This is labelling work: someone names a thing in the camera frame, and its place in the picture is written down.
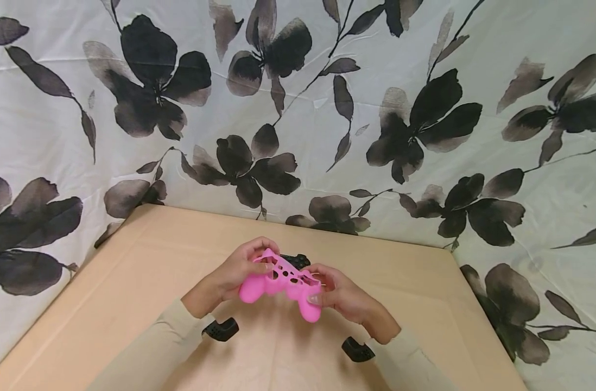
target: person's left hand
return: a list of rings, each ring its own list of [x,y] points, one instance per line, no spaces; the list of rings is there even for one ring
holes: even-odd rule
[[[239,288],[250,274],[265,274],[274,265],[266,262],[252,262],[261,256],[266,248],[279,254],[276,243],[261,236],[241,244],[214,271],[204,277],[181,301],[196,318],[212,312],[222,301],[237,297]]]

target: curtain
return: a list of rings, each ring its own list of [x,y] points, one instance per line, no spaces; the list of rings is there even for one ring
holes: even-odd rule
[[[453,251],[596,390],[596,0],[0,0],[0,361],[143,203]]]

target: long sleeve shirt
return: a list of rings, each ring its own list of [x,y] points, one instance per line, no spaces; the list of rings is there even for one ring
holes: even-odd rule
[[[202,342],[214,318],[194,318],[175,300],[148,329],[117,355],[88,391],[158,391],[172,372]],[[422,352],[403,329],[387,345],[369,340],[373,360],[392,391],[457,391],[458,388]]]

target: black plastic piece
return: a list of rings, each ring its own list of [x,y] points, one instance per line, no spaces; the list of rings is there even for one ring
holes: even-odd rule
[[[353,362],[366,362],[375,358],[376,355],[367,345],[359,345],[354,338],[348,337],[341,345],[341,349],[344,350],[346,355]]]
[[[306,268],[307,266],[311,265],[310,260],[304,254],[298,254],[296,256],[291,255],[282,255],[281,256],[289,263],[291,266],[295,267],[296,270],[301,270],[302,268]]]
[[[233,335],[239,332],[239,325],[235,321],[235,318],[228,318],[224,323],[219,324],[217,320],[207,326],[203,331],[207,335],[216,341],[227,342]]]

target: fingernail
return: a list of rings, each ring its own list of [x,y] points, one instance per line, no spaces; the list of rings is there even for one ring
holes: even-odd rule
[[[312,295],[307,297],[307,301],[311,304],[320,305],[320,297],[319,295]]]

